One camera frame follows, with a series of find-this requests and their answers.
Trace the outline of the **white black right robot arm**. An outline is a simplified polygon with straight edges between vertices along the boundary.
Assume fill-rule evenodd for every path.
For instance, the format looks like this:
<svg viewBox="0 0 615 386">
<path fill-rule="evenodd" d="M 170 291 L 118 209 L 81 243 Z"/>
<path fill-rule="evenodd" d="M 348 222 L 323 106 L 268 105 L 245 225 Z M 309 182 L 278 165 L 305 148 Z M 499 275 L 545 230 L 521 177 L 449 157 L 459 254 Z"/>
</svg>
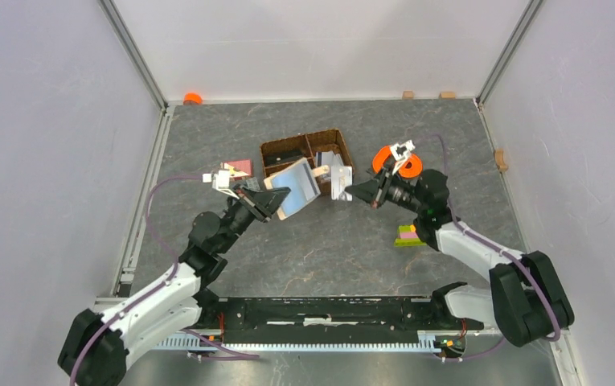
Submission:
<svg viewBox="0 0 615 386">
<path fill-rule="evenodd" d="M 550 257 L 508 248 L 475 232 L 453 213 L 447 180 L 434 169 L 422 171 L 414 183 L 381 170 L 345 191 L 373 208 L 394 203 L 413 212 L 422 242 L 488 281 L 488 290 L 457 282 L 434 291 L 430 315 L 437 326 L 450 328 L 462 318 L 472 319 L 496 326 L 516 347 L 558 340 L 576 316 Z"/>
</svg>

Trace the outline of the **beige leather card holder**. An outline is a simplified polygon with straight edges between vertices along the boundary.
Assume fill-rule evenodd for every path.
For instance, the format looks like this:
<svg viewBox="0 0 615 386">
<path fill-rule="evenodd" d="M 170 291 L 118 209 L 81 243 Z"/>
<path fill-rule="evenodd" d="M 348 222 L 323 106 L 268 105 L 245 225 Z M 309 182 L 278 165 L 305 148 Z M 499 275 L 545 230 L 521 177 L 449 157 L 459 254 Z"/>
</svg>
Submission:
<svg viewBox="0 0 615 386">
<path fill-rule="evenodd" d="M 264 186 L 268 189 L 284 187 L 290 189 L 290 193 L 277 210 L 278 219 L 286 220 L 313 202 L 321 194 L 317 177 L 329 173 L 329 166 L 313 168 L 307 158 L 301 158 L 285 169 L 265 178 Z"/>
</svg>

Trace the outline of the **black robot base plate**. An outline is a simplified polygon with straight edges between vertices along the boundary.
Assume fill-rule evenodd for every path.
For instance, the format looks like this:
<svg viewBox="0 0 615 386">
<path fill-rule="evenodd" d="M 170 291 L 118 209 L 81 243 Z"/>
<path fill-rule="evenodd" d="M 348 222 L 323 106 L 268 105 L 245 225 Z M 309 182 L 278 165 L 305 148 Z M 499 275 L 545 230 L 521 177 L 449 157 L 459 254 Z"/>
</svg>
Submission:
<svg viewBox="0 0 615 386">
<path fill-rule="evenodd" d="M 427 297 L 221 298 L 191 329 L 218 331 L 224 343 L 414 343 L 420 331 L 451 335 L 481 330 Z"/>
</svg>

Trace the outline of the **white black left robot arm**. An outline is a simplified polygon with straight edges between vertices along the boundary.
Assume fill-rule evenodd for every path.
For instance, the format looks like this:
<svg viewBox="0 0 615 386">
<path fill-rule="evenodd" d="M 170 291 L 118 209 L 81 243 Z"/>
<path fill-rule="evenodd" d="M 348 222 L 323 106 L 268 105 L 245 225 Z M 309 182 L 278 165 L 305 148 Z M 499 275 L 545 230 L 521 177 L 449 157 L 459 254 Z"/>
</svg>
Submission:
<svg viewBox="0 0 615 386">
<path fill-rule="evenodd" d="M 168 336 L 217 321 L 218 298 L 207 287 L 226 267 L 223 255 L 253 222 L 269 222 L 291 192 L 243 185 L 232 191 L 222 215 L 205 211 L 194 218 L 186 248 L 159 279 L 100 313 L 86 309 L 75 316 L 57 360 L 71 385 L 118 385 Z"/>
</svg>

